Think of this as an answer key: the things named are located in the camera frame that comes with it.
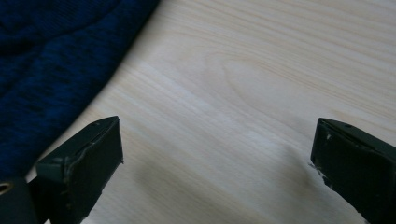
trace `blue knit fabric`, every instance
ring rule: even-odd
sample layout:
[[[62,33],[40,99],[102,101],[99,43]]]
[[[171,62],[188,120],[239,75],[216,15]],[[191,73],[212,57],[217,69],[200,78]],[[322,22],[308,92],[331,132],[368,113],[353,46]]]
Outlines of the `blue knit fabric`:
[[[76,119],[158,1],[0,1],[0,179],[26,175]]]

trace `wooden table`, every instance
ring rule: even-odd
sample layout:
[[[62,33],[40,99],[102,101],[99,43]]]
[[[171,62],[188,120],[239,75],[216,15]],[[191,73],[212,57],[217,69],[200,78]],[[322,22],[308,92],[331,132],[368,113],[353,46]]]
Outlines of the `wooden table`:
[[[125,164],[85,224],[362,224],[309,156],[320,117],[396,146],[396,2],[164,0],[51,148],[113,115]]]

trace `dark green plastic piece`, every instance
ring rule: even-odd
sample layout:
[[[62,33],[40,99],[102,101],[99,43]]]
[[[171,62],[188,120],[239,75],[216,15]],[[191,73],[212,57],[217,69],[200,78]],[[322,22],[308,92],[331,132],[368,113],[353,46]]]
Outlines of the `dark green plastic piece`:
[[[80,223],[122,162],[118,117],[89,124],[36,165],[52,224]]]
[[[396,147],[349,124],[319,119],[311,161],[369,223],[396,223]]]

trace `wood grain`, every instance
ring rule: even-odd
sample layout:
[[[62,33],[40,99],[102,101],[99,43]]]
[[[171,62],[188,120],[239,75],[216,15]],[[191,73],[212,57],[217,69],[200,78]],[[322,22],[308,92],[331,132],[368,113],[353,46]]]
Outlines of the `wood grain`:
[[[125,164],[86,224],[361,224],[308,166],[316,122],[396,145],[395,71],[394,1],[162,1],[51,148],[120,116]]]

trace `fabric texture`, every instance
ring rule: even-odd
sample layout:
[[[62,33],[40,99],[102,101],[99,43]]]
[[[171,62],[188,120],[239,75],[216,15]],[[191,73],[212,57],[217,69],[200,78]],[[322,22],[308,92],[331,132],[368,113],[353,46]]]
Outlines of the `fabric texture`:
[[[25,176],[117,69],[159,0],[0,0],[0,179]]]

